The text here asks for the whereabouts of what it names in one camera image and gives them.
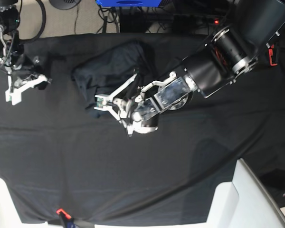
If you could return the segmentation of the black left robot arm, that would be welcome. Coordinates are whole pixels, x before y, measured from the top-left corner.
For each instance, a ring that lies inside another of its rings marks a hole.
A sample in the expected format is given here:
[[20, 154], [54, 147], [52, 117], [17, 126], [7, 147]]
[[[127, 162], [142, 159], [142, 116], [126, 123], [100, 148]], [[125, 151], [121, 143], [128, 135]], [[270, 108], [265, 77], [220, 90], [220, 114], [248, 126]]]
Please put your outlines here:
[[232, 19], [213, 32], [194, 54], [184, 58], [163, 81], [133, 88], [138, 72], [111, 94], [96, 95], [95, 110], [109, 112], [126, 130], [147, 134], [157, 130], [159, 115], [178, 110], [195, 92], [208, 98], [240, 75], [251, 71], [262, 49], [285, 24], [285, 0], [241, 0]]

